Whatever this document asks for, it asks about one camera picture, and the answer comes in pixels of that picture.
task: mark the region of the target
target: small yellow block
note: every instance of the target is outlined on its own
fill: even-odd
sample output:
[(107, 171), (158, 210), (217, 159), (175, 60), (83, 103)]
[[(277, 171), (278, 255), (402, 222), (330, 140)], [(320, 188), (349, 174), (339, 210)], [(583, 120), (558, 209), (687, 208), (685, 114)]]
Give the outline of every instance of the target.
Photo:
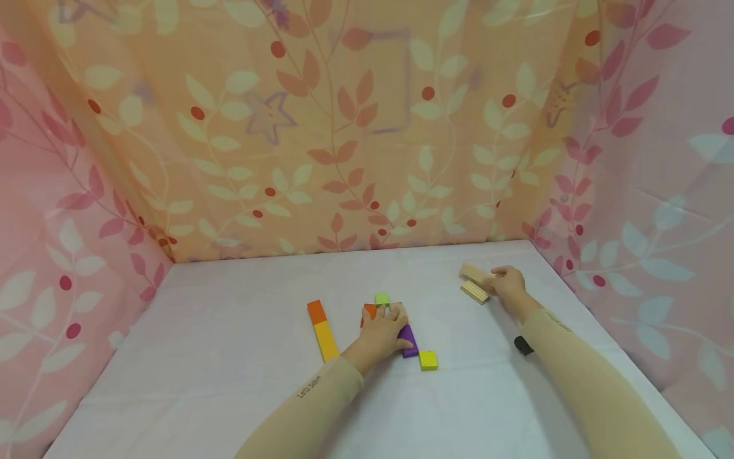
[(423, 372), (438, 369), (438, 359), (436, 359), (436, 353), (432, 350), (419, 351), (418, 360), (421, 361), (421, 371)]
[(479, 304), (484, 304), (485, 301), (487, 301), (487, 298), (490, 297), (490, 294), (486, 293), (483, 289), (479, 288), (474, 282), (472, 281), (466, 281), (463, 284), (461, 284), (461, 290), (469, 295), (472, 300), (476, 301)]

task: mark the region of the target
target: purple star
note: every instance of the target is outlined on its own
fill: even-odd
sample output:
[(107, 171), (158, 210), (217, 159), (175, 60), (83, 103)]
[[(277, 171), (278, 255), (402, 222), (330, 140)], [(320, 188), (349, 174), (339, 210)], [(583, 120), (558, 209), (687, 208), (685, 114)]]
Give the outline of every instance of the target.
[(245, 100), (250, 105), (253, 115), (247, 124), (246, 132), (249, 135), (262, 134), (271, 145), (278, 145), (277, 127), (297, 126), (296, 121), (283, 110), (287, 95), (281, 91), (263, 100), (255, 93), (248, 93)]

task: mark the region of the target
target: purple block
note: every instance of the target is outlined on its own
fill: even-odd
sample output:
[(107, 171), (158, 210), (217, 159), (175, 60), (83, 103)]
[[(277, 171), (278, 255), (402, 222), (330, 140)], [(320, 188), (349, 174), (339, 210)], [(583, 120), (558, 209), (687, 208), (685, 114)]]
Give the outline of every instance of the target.
[(403, 329), (400, 330), (400, 333), (398, 333), (398, 338), (403, 338), (413, 343), (412, 349), (403, 349), (401, 351), (403, 353), (403, 358), (416, 357), (418, 355), (418, 345), (415, 343), (413, 329), (410, 328), (410, 324), (405, 325)]

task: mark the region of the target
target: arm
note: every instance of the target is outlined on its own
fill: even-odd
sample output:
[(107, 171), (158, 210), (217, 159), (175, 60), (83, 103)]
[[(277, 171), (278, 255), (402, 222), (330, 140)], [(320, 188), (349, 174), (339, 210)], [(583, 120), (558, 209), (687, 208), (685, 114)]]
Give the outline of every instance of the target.
[(360, 337), (298, 388), (244, 442), (234, 459), (310, 459), (344, 408), (355, 398), (376, 362), (413, 344), (398, 339), (408, 323), (404, 310), (362, 310)]
[[(502, 279), (512, 280), (511, 272)], [(522, 289), (497, 287), (570, 406), (592, 457), (679, 458), (670, 438), (632, 385), (600, 353)]]

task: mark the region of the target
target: yellow block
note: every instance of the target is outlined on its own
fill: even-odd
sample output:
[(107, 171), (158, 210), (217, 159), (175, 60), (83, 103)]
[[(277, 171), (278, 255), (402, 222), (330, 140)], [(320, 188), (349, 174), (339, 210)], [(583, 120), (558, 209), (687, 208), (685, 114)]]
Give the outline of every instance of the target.
[(334, 335), (331, 334), (329, 322), (320, 322), (313, 326), (313, 330), (316, 332), (316, 340), (319, 342), (324, 363), (339, 355), (339, 349), (336, 348), (336, 341), (334, 341)]
[(421, 361), (421, 371), (438, 369), (438, 359), (436, 353), (432, 350), (422, 350), (418, 352), (418, 360)]

